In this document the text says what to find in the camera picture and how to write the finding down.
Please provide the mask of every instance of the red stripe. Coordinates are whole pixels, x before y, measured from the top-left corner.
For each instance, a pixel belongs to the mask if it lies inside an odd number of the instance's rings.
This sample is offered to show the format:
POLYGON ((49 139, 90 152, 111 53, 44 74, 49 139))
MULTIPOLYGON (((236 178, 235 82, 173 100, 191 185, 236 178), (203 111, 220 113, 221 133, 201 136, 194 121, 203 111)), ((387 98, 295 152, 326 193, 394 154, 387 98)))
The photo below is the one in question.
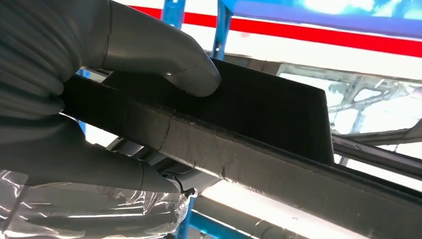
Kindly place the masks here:
MULTIPOLYGON (((155 18, 161 17, 160 9, 138 6, 131 7, 155 18)), ((215 27, 216 17, 186 12, 184 23, 215 27)), ((422 42, 412 40, 369 36, 350 32, 315 29, 303 26, 292 26, 236 18, 231 20, 230 30, 422 57, 422 42)))

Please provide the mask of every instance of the blue metal frame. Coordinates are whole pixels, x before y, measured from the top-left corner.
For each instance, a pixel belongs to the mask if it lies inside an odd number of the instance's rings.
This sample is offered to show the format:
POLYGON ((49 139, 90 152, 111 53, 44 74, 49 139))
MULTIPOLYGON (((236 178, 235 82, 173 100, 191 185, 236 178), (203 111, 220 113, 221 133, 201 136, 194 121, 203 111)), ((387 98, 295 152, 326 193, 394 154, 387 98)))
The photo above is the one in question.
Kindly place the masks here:
MULTIPOLYGON (((88 78, 88 79, 91 76, 91 73, 89 71, 87 71, 87 70, 84 70, 84 69, 79 69, 76 72, 76 74, 77 75, 80 75, 82 77, 88 78)), ((87 134, 87 126, 86 126, 86 124, 84 122, 82 122, 82 121, 79 121, 79 120, 78 120, 78 123, 79 123, 79 126, 81 127, 82 131, 84 132, 84 134, 87 134)))
POLYGON ((224 2, 222 0, 218 0, 217 29, 215 31, 214 45, 212 47, 212 58, 218 60, 222 60, 224 58, 225 43, 227 42, 232 16, 233 13, 224 4, 224 2))
POLYGON ((186 0, 165 0, 161 20, 177 29, 182 28, 186 0))
POLYGON ((247 239, 249 236, 240 233, 232 228, 228 228, 214 220, 211 220, 201 214, 192 213, 191 227, 217 239, 247 239))
POLYGON ((179 228, 177 228, 176 238, 177 239, 187 239, 189 232, 189 225, 191 224, 192 217, 192 207, 195 203, 195 198, 190 198, 191 202, 189 203, 188 213, 186 214, 185 219, 180 223, 179 228))

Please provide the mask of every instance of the plastic wrap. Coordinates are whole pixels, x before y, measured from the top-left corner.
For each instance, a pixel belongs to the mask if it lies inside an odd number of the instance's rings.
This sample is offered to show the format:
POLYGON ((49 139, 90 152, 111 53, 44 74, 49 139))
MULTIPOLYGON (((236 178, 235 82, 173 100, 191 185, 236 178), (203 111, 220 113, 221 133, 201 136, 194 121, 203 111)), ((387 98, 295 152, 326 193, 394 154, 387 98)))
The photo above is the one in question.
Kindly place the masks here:
POLYGON ((0 169, 0 236, 10 222, 12 210, 27 179, 24 174, 0 169))
POLYGON ((78 183, 27 186, 23 193, 18 206, 5 204, 15 210, 2 239, 162 238, 176 230, 189 204, 183 194, 78 183))

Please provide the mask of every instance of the clear plastic sheet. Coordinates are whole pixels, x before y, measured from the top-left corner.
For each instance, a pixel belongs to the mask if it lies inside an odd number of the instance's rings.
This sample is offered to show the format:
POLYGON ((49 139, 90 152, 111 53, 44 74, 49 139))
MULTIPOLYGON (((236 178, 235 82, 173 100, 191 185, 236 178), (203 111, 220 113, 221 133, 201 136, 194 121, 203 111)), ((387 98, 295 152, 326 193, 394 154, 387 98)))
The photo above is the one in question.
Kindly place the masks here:
POLYGON ((174 232, 189 199, 78 183, 27 187, 0 239, 156 239, 174 232))
POLYGON ((0 238, 27 179, 24 174, 0 169, 0 238))

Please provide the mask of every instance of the glass pane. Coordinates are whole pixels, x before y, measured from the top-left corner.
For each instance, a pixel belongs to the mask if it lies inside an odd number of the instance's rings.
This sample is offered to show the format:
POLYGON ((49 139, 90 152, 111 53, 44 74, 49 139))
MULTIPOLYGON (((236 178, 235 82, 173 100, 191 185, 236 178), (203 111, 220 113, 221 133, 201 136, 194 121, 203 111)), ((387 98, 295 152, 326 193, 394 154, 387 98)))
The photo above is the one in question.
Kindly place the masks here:
POLYGON ((393 144, 393 145, 380 145, 380 148, 401 153, 410 157, 422 159, 422 142, 417 143, 403 143, 403 144, 393 144))
POLYGON ((422 118, 415 110, 422 107, 422 84, 290 64, 279 76, 325 91, 336 134, 411 128, 422 118))
POLYGON ((349 159, 346 167, 422 192, 422 181, 349 159))

